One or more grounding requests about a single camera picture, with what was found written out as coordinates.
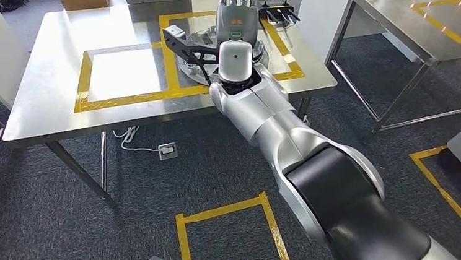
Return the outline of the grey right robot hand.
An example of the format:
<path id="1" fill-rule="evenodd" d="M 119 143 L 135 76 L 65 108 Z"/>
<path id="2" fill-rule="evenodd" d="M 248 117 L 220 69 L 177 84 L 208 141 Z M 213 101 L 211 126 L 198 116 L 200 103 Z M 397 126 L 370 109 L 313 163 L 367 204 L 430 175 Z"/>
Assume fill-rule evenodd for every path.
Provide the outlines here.
<path id="1" fill-rule="evenodd" d="M 258 0 L 219 0 L 216 15 L 216 45 L 231 40 L 255 47 L 258 37 Z"/>

